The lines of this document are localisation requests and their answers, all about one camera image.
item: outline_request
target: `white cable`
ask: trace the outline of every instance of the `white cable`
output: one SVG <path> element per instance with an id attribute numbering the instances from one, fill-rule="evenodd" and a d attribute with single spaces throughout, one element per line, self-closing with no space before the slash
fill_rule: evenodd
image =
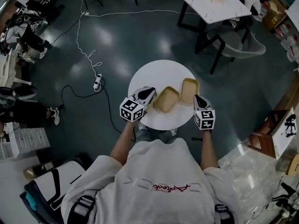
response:
<path id="1" fill-rule="evenodd" d="M 80 19 L 79 19 L 79 27 L 78 27 L 78 31 L 77 31 L 77 39 L 76 39 L 76 43 L 77 43 L 77 45 L 78 45 L 78 49 L 81 51 L 81 53 L 82 53 L 83 55 L 85 55 L 86 58 L 90 61 L 91 65 L 92 65 L 92 69 L 93 69 L 93 71 L 94 71 L 94 76 L 97 78 L 97 72 L 95 71 L 94 67 L 96 67 L 96 66 L 101 66 L 103 63 L 102 63 L 102 62 L 98 62 L 98 63 L 96 63 L 95 65 L 93 65 L 93 61 L 92 61 L 90 58 L 96 53 L 96 50 L 93 50 L 93 51 L 90 53 L 90 55 L 88 56 L 86 53 L 84 53 L 84 52 L 82 51 L 82 49 L 79 47 L 79 43 L 78 43 L 78 36 L 79 36 L 79 31 L 80 31 L 81 18 L 82 18 L 83 14 L 84 14 L 84 13 L 82 13 L 82 5 L 83 5 L 83 0 L 81 0 L 81 9 L 80 9 L 80 10 L 81 10 L 81 17 L 80 17 Z M 102 84 L 101 84 L 101 82 L 99 81 L 99 89 L 98 89 L 98 90 L 94 89 L 94 91 L 95 91 L 95 92 L 99 92 L 99 91 L 101 90 L 101 87 L 102 87 Z"/>
<path id="2" fill-rule="evenodd" d="M 96 63 L 95 65 L 93 65 L 93 62 L 92 60 L 90 59 L 90 57 L 92 57 L 95 53 L 96 53 L 96 50 L 93 50 L 90 55 L 88 56 L 86 53 L 84 53 L 82 51 L 82 49 L 79 47 L 79 43 L 78 43 L 78 36 L 79 36 L 79 31 L 80 31 L 80 24 L 81 24 L 81 18 L 83 15 L 85 16 L 88 16 L 88 17 L 104 17 L 104 16 L 108 16 L 108 15 L 116 15 L 116 14 L 138 14 L 138 13 L 152 13 L 152 12 L 170 12 L 170 13 L 177 13 L 177 14 L 180 14 L 179 12 L 176 12 L 176 11 L 171 11 L 171 10 L 145 10 L 145 11 L 140 11 L 140 12 L 128 12 L 128 13 L 108 13 L 108 14 L 104 14 L 104 15 L 89 15 L 87 14 L 86 12 L 82 12 L 82 6 L 83 6 L 83 0 L 81 0 L 81 8 L 80 8 L 80 11 L 81 11 L 81 17 L 79 18 L 79 27 L 78 27 L 78 31 L 77 31 L 77 39 L 76 39 L 76 43 L 78 45 L 78 49 L 81 51 L 81 53 L 83 55 L 86 56 L 86 58 L 90 61 L 91 65 L 92 65 L 92 69 L 94 71 L 94 76 L 97 78 L 97 72 L 95 71 L 94 67 L 96 66 L 101 66 L 103 63 L 102 62 L 98 62 Z M 98 90 L 95 90 L 95 92 L 99 92 L 101 90 L 101 82 L 99 81 L 99 89 Z"/>
<path id="3" fill-rule="evenodd" d="M 145 10 L 145 11 L 141 11 L 141 12 L 128 12 L 128 13 L 108 13 L 108 14 L 104 14 L 104 15 L 86 15 L 88 17 L 103 17 L 103 16 L 107 16 L 107 15 L 115 15 L 115 14 L 137 14 L 137 13 L 152 13 L 152 12 L 170 12 L 170 13 L 177 13 L 177 14 L 181 14 L 179 12 L 176 11 L 171 11 L 171 10 Z"/>

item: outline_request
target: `dark green floor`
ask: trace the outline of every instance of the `dark green floor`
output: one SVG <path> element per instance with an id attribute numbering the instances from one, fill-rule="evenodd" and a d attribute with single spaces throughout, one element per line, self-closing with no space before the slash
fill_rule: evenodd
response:
<path id="1" fill-rule="evenodd" d="M 182 0 L 87 0 L 90 14 L 134 12 L 143 10 L 179 11 Z M 66 31 L 80 16 L 81 0 L 59 0 L 65 9 L 46 28 L 43 37 L 50 42 Z M 119 105 L 127 95 L 134 73 L 143 65 L 159 59 L 179 62 L 200 82 L 201 95 L 208 98 L 216 110 L 213 142 L 218 158 L 245 139 L 276 106 L 287 90 L 295 64 L 275 38 L 262 24 L 255 22 L 252 32 L 267 51 L 263 56 L 229 62 L 222 57 L 213 75 L 209 74 L 216 50 L 210 47 L 194 54 L 197 34 L 177 27 L 179 14 L 167 12 L 111 15 L 102 18 L 82 17 L 79 44 L 90 54 L 94 63 L 103 62 L 96 70 L 106 80 L 112 117 L 118 129 L 125 122 L 119 117 Z M 197 25 L 199 17 L 188 14 L 185 21 Z M 43 60 L 31 68 L 31 81 L 39 89 L 38 100 L 46 106 L 61 104 L 61 89 L 70 84 L 79 95 L 93 93 L 94 73 L 87 58 L 77 49 L 78 24 L 63 35 Z M 59 126 L 45 123 L 55 157 L 87 153 L 92 159 L 109 154 L 119 134 L 109 120 L 104 93 L 79 99 L 70 90 L 64 93 L 65 109 Z M 200 157 L 200 137 L 191 119 L 179 128 L 178 136 L 186 140 L 196 160 Z"/>

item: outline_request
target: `wooden tray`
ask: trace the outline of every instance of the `wooden tray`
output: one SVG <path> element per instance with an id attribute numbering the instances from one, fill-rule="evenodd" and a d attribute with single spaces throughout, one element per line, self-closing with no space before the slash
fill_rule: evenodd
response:
<path id="1" fill-rule="evenodd" d="M 195 79 L 185 78 L 183 80 L 181 101 L 187 104 L 194 103 L 194 96 L 199 94 L 199 82 Z"/>
<path id="2" fill-rule="evenodd" d="M 166 86 L 155 101 L 155 107 L 164 113 L 170 112 L 178 103 L 179 92 L 170 86 Z"/>

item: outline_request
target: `floor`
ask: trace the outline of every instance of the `floor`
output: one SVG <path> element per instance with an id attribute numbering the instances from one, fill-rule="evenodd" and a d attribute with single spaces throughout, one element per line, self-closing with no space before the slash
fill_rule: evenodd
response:
<path id="1" fill-rule="evenodd" d="M 90 14 L 144 10 L 173 10 L 180 12 L 182 0 L 87 0 Z M 64 4 L 61 16 L 47 26 L 42 37 L 53 42 L 81 15 L 81 0 L 59 0 Z M 279 40 L 262 24 L 255 22 L 252 32 L 267 51 L 263 56 L 235 60 L 222 57 L 213 75 L 209 74 L 216 51 L 207 48 L 194 54 L 197 34 L 177 27 L 179 14 L 153 12 L 110 15 L 81 19 L 78 42 L 84 52 L 96 53 L 93 63 L 106 81 L 112 119 L 118 129 L 125 122 L 119 117 L 119 105 L 127 95 L 134 73 L 143 65 L 159 59 L 179 62 L 187 67 L 200 83 L 200 94 L 209 99 L 216 110 L 213 142 L 218 158 L 236 148 L 264 120 L 287 90 L 296 64 L 287 60 Z M 197 25 L 199 17 L 188 14 L 185 22 Z M 69 84 L 81 96 L 93 93 L 95 81 L 90 62 L 76 44 L 78 24 L 61 36 L 46 56 L 31 67 L 31 81 L 39 89 L 38 100 L 45 106 L 61 104 L 61 90 Z M 81 99 L 69 88 L 64 91 L 65 109 L 59 126 L 44 123 L 52 152 L 56 158 L 87 153 L 92 159 L 109 154 L 119 134 L 109 121 L 107 97 L 104 93 Z M 200 137 L 193 119 L 178 129 L 178 136 L 186 140 L 198 161 L 200 144 L 192 137 Z"/>
<path id="2" fill-rule="evenodd" d="M 295 110 L 299 116 L 299 106 Z M 245 224 L 270 223 L 280 212 L 281 208 L 271 203 L 268 208 L 265 205 L 272 197 L 277 197 L 287 192 L 280 186 L 282 182 L 297 191 L 290 197 L 292 204 L 299 196 L 299 174 L 289 177 L 284 169 L 289 162 L 282 156 L 278 161 L 274 158 L 247 148 L 247 140 L 241 142 L 235 149 L 218 161 L 219 166 L 226 170 L 234 179 L 234 189 L 241 200 L 241 208 L 244 213 Z M 292 139 L 285 153 L 291 156 L 299 153 L 299 134 Z"/>

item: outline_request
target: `round white table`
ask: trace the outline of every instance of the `round white table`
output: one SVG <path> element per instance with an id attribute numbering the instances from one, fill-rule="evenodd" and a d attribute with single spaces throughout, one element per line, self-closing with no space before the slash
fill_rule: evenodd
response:
<path id="1" fill-rule="evenodd" d="M 134 74 L 129 85 L 128 96 L 145 86 L 155 87 L 157 95 L 166 86 L 171 86 L 181 93 L 185 78 L 194 79 L 194 75 L 185 66 L 169 60 L 153 61 Z M 186 123 L 193 116 L 193 109 L 193 105 L 187 105 L 181 101 L 169 113 L 159 112 L 152 107 L 141 122 L 153 129 L 170 130 Z"/>

